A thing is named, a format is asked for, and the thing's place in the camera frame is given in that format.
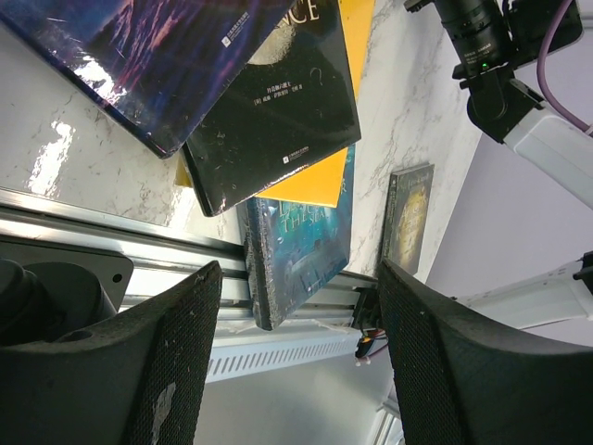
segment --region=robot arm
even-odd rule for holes
[[[470,90],[467,111],[473,124],[593,209],[593,138],[584,132],[587,125],[576,122],[577,128],[567,120],[574,116],[563,113],[564,119],[514,77],[518,67],[536,58],[541,63],[549,50],[580,37],[578,6],[569,0],[514,0],[512,7],[510,2],[503,0],[502,12],[496,0],[408,0],[405,7],[416,12],[435,3],[461,60],[453,77]],[[547,97],[554,99],[551,93]],[[520,329],[571,318],[591,320],[593,253],[464,302]]]
[[[544,103],[511,129],[504,144],[593,209],[593,138],[589,135]]]

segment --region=small book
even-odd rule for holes
[[[183,155],[212,216],[359,139],[338,0],[298,0]]]
[[[167,158],[293,2],[2,0],[0,21]]]
[[[239,206],[253,312],[272,330],[350,259],[354,146],[347,152],[337,208],[253,197]]]
[[[410,274],[420,264],[434,172],[434,165],[422,165],[390,177],[382,257]]]

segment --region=camera lens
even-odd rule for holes
[[[467,77],[509,61],[512,42],[496,0],[435,0]]]

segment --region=light purple wall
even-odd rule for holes
[[[535,71],[535,65],[525,67],[518,77],[536,87]],[[593,121],[592,72],[593,32],[549,57],[550,88],[587,122]],[[484,136],[427,283],[448,295],[468,295],[547,272],[588,250],[593,250],[593,210]],[[593,343],[593,323],[543,331],[572,341],[587,332]]]

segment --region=white marble surface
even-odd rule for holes
[[[428,275],[480,132],[466,94],[450,79],[456,57],[429,6],[377,0],[360,90],[352,259],[373,273],[389,173],[435,164],[421,269]],[[234,210],[202,215],[192,190],[173,185],[161,161],[0,27],[0,186],[186,232],[239,243]]]

